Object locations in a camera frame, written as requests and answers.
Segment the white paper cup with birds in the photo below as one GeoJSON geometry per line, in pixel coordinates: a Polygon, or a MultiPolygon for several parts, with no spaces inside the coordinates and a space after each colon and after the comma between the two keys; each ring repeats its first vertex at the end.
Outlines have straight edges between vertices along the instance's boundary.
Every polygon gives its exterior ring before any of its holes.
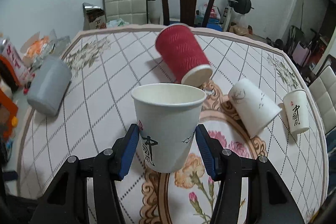
{"type": "Polygon", "coordinates": [[[239,80],[229,91],[228,98],[251,139],[281,112],[281,108],[248,79],[239,80]]]}

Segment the white cup with calligraphy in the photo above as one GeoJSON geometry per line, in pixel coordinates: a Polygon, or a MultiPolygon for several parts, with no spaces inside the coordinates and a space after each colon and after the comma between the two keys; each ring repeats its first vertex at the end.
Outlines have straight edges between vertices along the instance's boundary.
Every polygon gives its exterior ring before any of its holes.
{"type": "Polygon", "coordinates": [[[307,95],[303,89],[296,89],[283,98],[290,133],[301,134],[309,129],[307,95]]]}

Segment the grey plastic cup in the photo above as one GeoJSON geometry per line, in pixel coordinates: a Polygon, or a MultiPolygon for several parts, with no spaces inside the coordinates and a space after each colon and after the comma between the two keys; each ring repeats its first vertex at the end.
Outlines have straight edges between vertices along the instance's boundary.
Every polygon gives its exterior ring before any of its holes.
{"type": "Polygon", "coordinates": [[[31,82],[28,104],[41,114],[56,116],[71,78],[72,72],[62,59],[47,56],[31,82]]]}

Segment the red ribbed paper cup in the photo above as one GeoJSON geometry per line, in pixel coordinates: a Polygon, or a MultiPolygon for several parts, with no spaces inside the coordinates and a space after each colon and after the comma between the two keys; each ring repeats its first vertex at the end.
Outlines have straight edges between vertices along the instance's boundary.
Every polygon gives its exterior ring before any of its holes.
{"type": "Polygon", "coordinates": [[[155,49],[180,84],[199,87],[212,76],[208,58],[185,24],[172,24],[161,30],[155,49]]]}

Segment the cream padded chair right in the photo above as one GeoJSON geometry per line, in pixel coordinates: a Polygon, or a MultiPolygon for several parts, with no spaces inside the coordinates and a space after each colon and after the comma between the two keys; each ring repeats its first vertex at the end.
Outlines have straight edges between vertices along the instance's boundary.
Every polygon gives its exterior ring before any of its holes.
{"type": "Polygon", "coordinates": [[[309,90],[318,107],[325,128],[325,134],[336,125],[336,77],[330,65],[310,84],[309,90]]]}

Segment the cream padded chair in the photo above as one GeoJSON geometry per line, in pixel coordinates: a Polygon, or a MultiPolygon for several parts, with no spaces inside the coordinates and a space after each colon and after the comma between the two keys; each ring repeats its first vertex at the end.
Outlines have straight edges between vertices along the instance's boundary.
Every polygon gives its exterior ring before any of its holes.
{"type": "Polygon", "coordinates": [[[309,90],[318,107],[325,128],[325,134],[336,125],[336,77],[330,65],[310,84],[309,90]]]}
{"type": "Polygon", "coordinates": [[[106,21],[122,19],[130,24],[148,24],[147,0],[103,0],[106,21]]]}

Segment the pink suitcase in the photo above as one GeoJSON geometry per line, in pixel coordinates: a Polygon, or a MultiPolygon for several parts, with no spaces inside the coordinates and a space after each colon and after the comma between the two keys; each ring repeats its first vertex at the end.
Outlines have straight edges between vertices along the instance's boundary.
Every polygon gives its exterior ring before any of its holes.
{"type": "Polygon", "coordinates": [[[293,63],[299,68],[303,67],[310,57],[310,54],[311,50],[309,47],[305,43],[298,42],[292,53],[293,63]]]}

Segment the brown tea box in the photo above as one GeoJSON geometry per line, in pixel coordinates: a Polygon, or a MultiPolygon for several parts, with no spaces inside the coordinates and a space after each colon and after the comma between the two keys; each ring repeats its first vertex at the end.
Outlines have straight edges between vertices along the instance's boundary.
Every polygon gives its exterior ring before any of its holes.
{"type": "Polygon", "coordinates": [[[83,3],[83,14],[84,31],[106,28],[105,11],[100,6],[83,3]]]}

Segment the cream padded chair back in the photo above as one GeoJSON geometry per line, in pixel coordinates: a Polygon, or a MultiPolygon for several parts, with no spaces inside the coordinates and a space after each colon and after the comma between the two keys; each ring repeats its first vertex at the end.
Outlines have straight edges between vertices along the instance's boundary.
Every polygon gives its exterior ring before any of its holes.
{"type": "Polygon", "coordinates": [[[147,0],[103,0],[106,21],[122,19],[130,24],[148,24],[147,0]]]}

